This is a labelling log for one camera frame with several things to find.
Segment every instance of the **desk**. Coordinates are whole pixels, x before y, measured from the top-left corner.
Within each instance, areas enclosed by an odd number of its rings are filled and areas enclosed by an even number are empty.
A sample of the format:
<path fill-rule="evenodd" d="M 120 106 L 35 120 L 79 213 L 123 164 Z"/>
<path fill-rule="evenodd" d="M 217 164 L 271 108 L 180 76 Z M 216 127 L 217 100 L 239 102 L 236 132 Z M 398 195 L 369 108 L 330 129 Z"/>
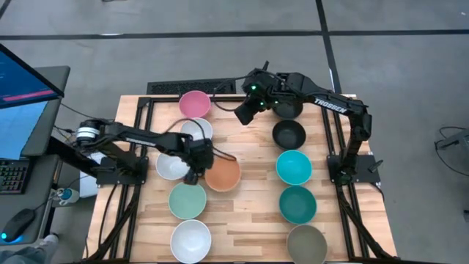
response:
<path fill-rule="evenodd" d="M 121 97 L 116 115 L 117 122 L 133 126 L 138 99 L 138 96 L 132 95 Z M 229 109 L 239 105 L 222 104 Z M 145 120 L 145 111 L 144 109 L 142 120 Z M 177 103 L 156 103 L 151 131 L 162 132 L 179 118 L 182 118 L 182 115 Z M 234 113 L 221 111 L 214 106 L 205 118 L 213 126 L 214 145 L 238 157 L 242 177 L 239 186 L 225 194 L 214 192 L 206 186 L 203 179 L 200 180 L 207 192 L 207 207 L 197 219 L 204 222 L 212 234 L 212 247 L 203 261 L 291 261 L 287 253 L 286 237 L 294 225 L 284 220 L 278 209 L 278 198 L 287 185 L 276 174 L 276 159 L 282 151 L 275 146 L 271 136 L 272 128 L 279 119 L 272 111 L 266 111 L 257 114 L 251 124 L 242 126 Z M 326 260 L 347 260 L 335 186 L 329 180 L 325 160 L 328 146 L 321 108 L 312 104 L 305 105 L 297 121 L 304 126 L 307 133 L 306 143 L 299 150 L 311 159 L 314 166 L 311 180 L 304 185 L 312 191 L 318 203 L 317 214 L 311 224 L 324 234 L 328 242 Z M 348 139 L 348 119 L 342 117 L 341 123 L 345 138 Z M 180 126 L 181 124 L 177 125 L 174 131 L 178 131 Z M 330 122 L 330 126 L 333 128 L 335 146 L 339 146 L 333 122 Z M 155 171 L 155 160 L 159 153 L 155 149 L 148 150 L 150 167 L 147 182 L 141 188 L 130 261 L 174 262 L 176 260 L 171 254 L 169 241 L 173 229 L 181 220 L 169 212 L 168 196 L 172 187 L 180 181 L 168 181 L 159 177 Z M 369 151 L 369 145 L 365 142 L 361 153 Z M 363 223 L 384 250 L 395 255 L 396 250 L 381 194 L 367 183 L 356 184 L 356 188 Z M 111 189 L 111 186 L 106 186 L 98 192 L 88 234 L 90 252 L 97 249 L 100 223 Z M 114 226 L 119 192 L 120 187 L 111 199 L 104 225 L 104 238 Z M 358 236 L 353 224 L 350 223 L 350 226 L 355 254 L 359 256 Z M 122 229 L 117 257 L 122 256 L 122 240 L 126 230 L 126 227 Z"/>
<path fill-rule="evenodd" d="M 68 66 L 58 67 L 39 67 L 37 72 L 46 77 L 60 90 L 65 90 L 70 68 Z M 43 155 L 48 146 L 51 137 L 53 124 L 55 123 L 57 112 L 59 110 L 61 99 L 51 100 L 46 104 L 44 112 L 37 121 L 28 142 L 24 146 L 21 155 L 26 157 L 37 156 L 34 159 L 34 166 L 31 172 L 28 186 L 22 195 L 1 195 L 0 196 L 0 227 L 5 224 L 22 208 L 36 208 L 44 202 L 53 185 L 53 176 L 56 174 L 59 156 Z M 39 237 L 47 232 L 48 226 L 52 220 L 53 208 L 50 203 L 36 210 L 34 221 L 23 233 L 22 241 L 15 243 L 30 244 L 34 243 Z"/>

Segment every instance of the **concrete floor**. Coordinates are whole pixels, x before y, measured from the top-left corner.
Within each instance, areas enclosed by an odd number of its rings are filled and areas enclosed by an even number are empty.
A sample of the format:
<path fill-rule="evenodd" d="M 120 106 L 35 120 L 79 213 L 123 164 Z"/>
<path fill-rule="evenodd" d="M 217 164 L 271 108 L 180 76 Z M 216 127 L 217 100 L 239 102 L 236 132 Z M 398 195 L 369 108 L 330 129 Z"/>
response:
<path fill-rule="evenodd" d="M 465 0 L 323 1 L 330 30 L 469 29 Z M 0 20 L 0 35 L 233 30 L 320 30 L 320 23 L 307 0 L 14 0 Z M 357 94 L 374 115 L 371 146 L 385 161 L 385 205 L 397 252 L 408 260 L 469 259 L 462 216 L 469 177 L 445 168 L 433 147 L 439 127 L 469 125 L 468 41 L 467 35 L 331 38 L 343 92 Z M 99 117 L 113 117 L 119 96 L 144 94 L 148 81 L 241 76 L 266 59 L 272 71 L 299 71 L 332 87 L 322 37 L 2 43 L 34 67 L 71 66 L 64 103 Z M 56 124 L 76 128 L 82 119 L 61 109 Z M 469 172 L 459 149 L 442 156 Z M 67 171 L 64 182 L 78 175 Z M 80 259 L 93 205 L 91 198 L 57 209 L 53 230 L 62 241 L 54 263 Z"/>

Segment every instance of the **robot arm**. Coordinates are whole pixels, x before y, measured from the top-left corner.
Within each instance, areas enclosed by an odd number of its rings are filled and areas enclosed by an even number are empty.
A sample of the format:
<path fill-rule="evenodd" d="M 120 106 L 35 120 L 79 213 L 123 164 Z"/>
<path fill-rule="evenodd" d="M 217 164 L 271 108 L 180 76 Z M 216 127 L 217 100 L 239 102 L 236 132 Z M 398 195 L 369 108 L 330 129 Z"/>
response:
<path fill-rule="evenodd" d="M 124 141 L 154 147 L 161 153 L 178 156 L 191 168 L 184 182 L 195 185 L 205 169 L 213 165 L 213 146 L 210 139 L 194 141 L 185 133 L 153 133 L 107 120 L 87 120 L 80 123 L 76 143 L 83 150 L 100 151 L 117 163 L 124 173 L 139 173 L 139 157 L 125 152 L 113 142 Z"/>
<path fill-rule="evenodd" d="M 342 184 L 355 175 L 361 143 L 372 134 L 372 116 L 360 100 L 347 98 L 318 87 L 310 78 L 300 73 L 277 73 L 254 69 L 243 84 L 246 100 L 234 112 L 243 125 L 249 124 L 258 112 L 269 110 L 280 103 L 313 103 L 349 117 L 351 133 L 347 146 L 341 152 Z"/>

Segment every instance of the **pink bowl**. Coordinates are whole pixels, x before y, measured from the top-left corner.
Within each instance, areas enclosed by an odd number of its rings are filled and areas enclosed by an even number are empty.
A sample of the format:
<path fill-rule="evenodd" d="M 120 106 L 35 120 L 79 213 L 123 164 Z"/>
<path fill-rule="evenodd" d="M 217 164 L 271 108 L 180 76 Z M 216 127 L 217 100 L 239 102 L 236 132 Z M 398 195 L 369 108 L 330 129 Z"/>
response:
<path fill-rule="evenodd" d="M 179 110 L 188 118 L 203 117 L 210 110 L 210 98 L 200 91 L 186 92 L 179 100 Z"/>

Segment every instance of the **wooden table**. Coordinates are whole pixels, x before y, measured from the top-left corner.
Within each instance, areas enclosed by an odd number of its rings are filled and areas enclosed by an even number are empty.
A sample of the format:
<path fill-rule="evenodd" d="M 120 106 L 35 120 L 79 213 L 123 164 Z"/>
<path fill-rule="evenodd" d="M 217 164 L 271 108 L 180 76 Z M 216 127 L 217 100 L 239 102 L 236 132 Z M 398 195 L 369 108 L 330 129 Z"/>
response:
<path fill-rule="evenodd" d="M 136 95 L 122 96 L 117 110 L 116 121 L 133 126 L 136 114 Z M 235 108 L 239 103 L 222 103 L 227 108 Z M 152 116 L 151 131 L 162 132 L 175 120 L 182 118 L 177 103 L 156 103 Z M 146 109 L 142 120 L 147 115 Z M 242 177 L 238 187 L 228 193 L 217 193 L 208 188 L 205 181 L 199 182 L 207 192 L 207 207 L 196 219 L 204 222 L 212 233 L 212 247 L 203 261 L 291 261 L 286 237 L 294 227 L 280 214 L 278 198 L 287 187 L 276 174 L 276 159 L 282 151 L 274 145 L 272 128 L 279 121 L 272 111 L 257 114 L 254 121 L 242 126 L 232 112 L 212 107 L 205 117 L 213 126 L 213 142 L 221 150 L 231 153 L 240 161 Z M 304 186 L 316 197 L 317 214 L 311 225 L 318 228 L 328 242 L 328 261 L 347 260 L 339 206 L 334 185 L 329 180 L 325 157 L 328 146 L 322 122 L 320 107 L 305 104 L 297 121 L 306 129 L 306 143 L 299 149 L 310 159 L 314 167 L 313 175 Z M 350 124 L 341 117 L 345 139 L 348 140 Z M 339 143 L 330 113 L 330 126 L 333 131 L 336 150 Z M 178 131 L 180 124 L 173 131 Z M 119 143 L 128 149 L 127 143 Z M 365 142 L 361 153 L 369 152 Z M 133 239 L 130 261 L 176 261 L 169 248 L 171 233 L 181 222 L 168 209 L 168 197 L 172 187 L 180 181 L 168 181 L 159 177 L 155 170 L 155 160 L 159 152 L 149 149 L 149 174 L 142 186 L 140 203 Z M 378 243 L 389 254 L 395 255 L 394 242 L 381 194 L 368 183 L 355 184 L 361 215 L 365 226 Z M 104 207 L 111 192 L 111 186 L 103 187 L 97 194 L 95 209 L 88 234 L 90 253 L 97 249 L 97 238 Z M 104 226 L 103 239 L 114 226 L 119 203 L 120 186 L 112 197 Z M 360 255 L 358 236 L 350 222 L 355 254 Z M 118 257 L 124 250 L 124 237 L 127 227 L 121 232 Z"/>

